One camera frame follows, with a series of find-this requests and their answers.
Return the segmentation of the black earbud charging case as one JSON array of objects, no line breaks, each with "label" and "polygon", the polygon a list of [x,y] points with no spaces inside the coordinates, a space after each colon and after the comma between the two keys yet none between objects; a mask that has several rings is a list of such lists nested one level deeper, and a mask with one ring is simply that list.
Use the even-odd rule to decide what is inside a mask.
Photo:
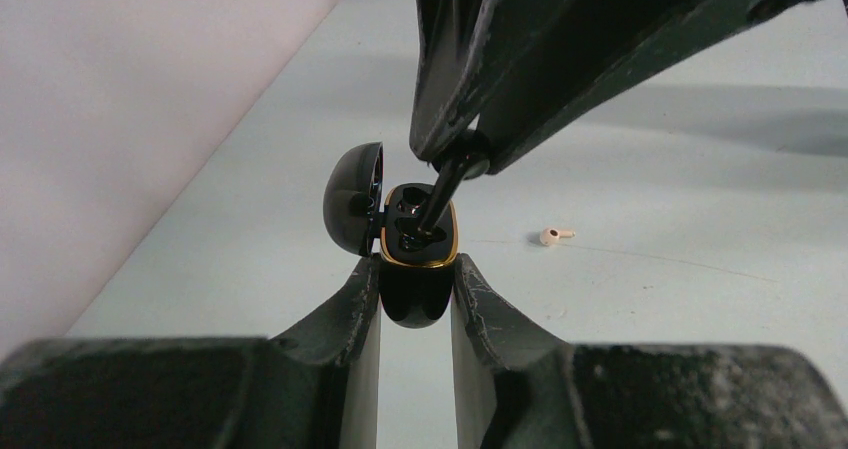
[{"label": "black earbud charging case", "polygon": [[323,195],[323,221],[334,243],[361,257],[377,256],[378,292],[396,324],[419,329],[448,307],[459,254],[456,211],[449,204],[432,232],[413,234],[433,187],[401,184],[382,194],[383,145],[361,144],[333,168]]}]

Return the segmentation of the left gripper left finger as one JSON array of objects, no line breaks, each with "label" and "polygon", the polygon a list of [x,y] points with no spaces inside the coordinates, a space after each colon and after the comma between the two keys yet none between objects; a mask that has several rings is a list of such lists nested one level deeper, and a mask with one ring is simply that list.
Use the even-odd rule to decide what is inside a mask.
[{"label": "left gripper left finger", "polygon": [[5,448],[372,448],[376,257],[273,338],[60,338],[1,365]]}]

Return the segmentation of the black earbud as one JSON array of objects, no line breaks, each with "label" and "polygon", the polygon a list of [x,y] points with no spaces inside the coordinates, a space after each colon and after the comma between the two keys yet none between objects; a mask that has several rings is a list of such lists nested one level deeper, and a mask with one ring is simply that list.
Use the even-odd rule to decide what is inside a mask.
[{"label": "black earbud", "polygon": [[484,175],[490,167],[490,144],[479,131],[466,130],[433,161],[438,171],[436,183],[423,212],[416,217],[416,232],[431,238],[435,227],[460,184]]}]

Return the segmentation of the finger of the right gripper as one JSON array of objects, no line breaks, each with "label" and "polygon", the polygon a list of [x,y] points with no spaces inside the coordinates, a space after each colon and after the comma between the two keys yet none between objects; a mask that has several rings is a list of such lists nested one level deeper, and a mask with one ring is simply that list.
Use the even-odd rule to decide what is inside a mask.
[{"label": "finger of the right gripper", "polygon": [[671,66],[815,1],[500,0],[477,50],[490,173]]},{"label": "finger of the right gripper", "polygon": [[416,0],[419,60],[409,147],[421,161],[445,158],[492,99],[500,81],[489,64],[497,19],[509,0]]}]

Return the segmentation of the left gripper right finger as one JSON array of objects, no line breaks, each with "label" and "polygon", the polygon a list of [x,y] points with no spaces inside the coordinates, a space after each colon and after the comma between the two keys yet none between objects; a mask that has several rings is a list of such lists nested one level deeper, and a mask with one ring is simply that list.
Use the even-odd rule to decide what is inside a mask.
[{"label": "left gripper right finger", "polygon": [[462,448],[843,448],[822,374],[778,346],[571,344],[500,296],[468,255],[451,305]]}]

